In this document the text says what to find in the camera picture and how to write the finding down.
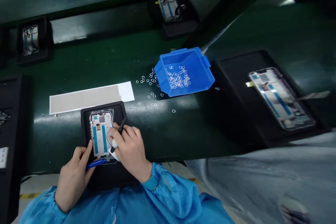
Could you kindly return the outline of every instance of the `white paper sheet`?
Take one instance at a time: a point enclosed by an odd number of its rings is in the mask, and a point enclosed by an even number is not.
[[[49,114],[60,114],[112,102],[128,102],[133,100],[134,94],[132,84],[128,81],[109,86],[50,96]]]

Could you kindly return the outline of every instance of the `blue tape strip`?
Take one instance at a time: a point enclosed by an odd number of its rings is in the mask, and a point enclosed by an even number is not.
[[[98,142],[97,142],[97,128],[93,127],[93,137],[94,137],[94,151],[96,154],[98,154]]]
[[[103,131],[104,152],[107,152],[105,125],[102,125],[101,128],[101,130]]]
[[[167,6],[168,6],[168,10],[169,10],[170,16],[173,16],[173,12],[172,12],[172,10],[171,10],[171,7],[170,7],[169,2],[167,3]]]
[[[162,12],[162,15],[163,15],[163,19],[165,19],[166,18],[166,14],[165,14],[165,10],[163,8],[163,4],[160,3],[160,5],[161,5],[161,12]]]
[[[270,89],[274,89],[273,85],[268,85]],[[288,109],[287,105],[284,103],[284,101],[281,99],[280,95],[277,92],[273,93],[275,97],[278,99],[279,103],[283,107],[283,109],[286,111],[287,115],[291,115],[291,111]]]
[[[277,116],[277,117],[280,117],[279,113],[275,110],[273,104],[271,103],[271,101],[268,99],[267,95],[264,94],[264,97],[268,103],[268,105],[271,107],[271,109],[274,111],[274,114]]]

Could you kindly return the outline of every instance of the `person's left hand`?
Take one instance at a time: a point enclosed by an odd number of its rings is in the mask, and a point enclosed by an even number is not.
[[[87,148],[76,147],[72,159],[61,169],[55,202],[64,213],[77,203],[95,170],[93,167],[85,172],[91,150],[92,140]]]

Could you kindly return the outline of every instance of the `black tray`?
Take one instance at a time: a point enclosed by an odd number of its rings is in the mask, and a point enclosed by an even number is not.
[[[37,25],[38,28],[38,47],[39,51],[31,55],[23,55],[22,31],[25,27]],[[30,20],[22,23],[17,28],[17,64],[20,66],[28,66],[38,62],[50,60],[52,58],[53,31],[51,23],[45,18]]]
[[[284,130],[254,87],[246,87],[252,71],[275,67],[291,86],[296,97],[302,96],[293,80],[270,57],[265,50],[231,55],[212,63],[212,72],[221,87],[223,101],[223,127],[236,142],[256,144],[261,148],[307,138],[330,131],[318,112],[302,100],[306,109],[316,120],[316,125],[294,131]]]
[[[0,125],[0,148],[8,147],[6,168],[0,169],[0,223],[11,223],[19,211],[20,179],[27,150],[28,111],[27,76],[16,75],[0,79],[0,111],[10,118]]]
[[[89,121],[90,114],[92,111],[102,109],[114,109],[114,121],[119,125],[126,117],[125,106],[121,101],[82,109],[80,111],[80,120],[86,146],[91,139]],[[92,162],[93,160],[94,156],[91,152],[89,162]],[[97,166],[88,184],[88,189],[90,191],[109,190],[114,187],[128,186],[136,183],[138,183],[138,181],[125,169],[125,167],[120,162],[117,162],[116,164],[104,164]]]
[[[190,0],[177,0],[178,4],[184,4],[186,8],[182,11],[182,20],[165,22],[157,0],[148,0],[148,11],[153,18],[154,26],[160,29],[164,39],[174,39],[193,32],[200,23],[197,10]]]

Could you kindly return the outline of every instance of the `blue anti-static smock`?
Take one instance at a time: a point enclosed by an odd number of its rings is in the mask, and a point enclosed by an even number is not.
[[[85,193],[68,213],[55,203],[56,187],[34,199],[20,223],[230,223],[222,202],[208,194],[198,195],[194,182],[171,174],[153,163],[155,189],[146,184]]]

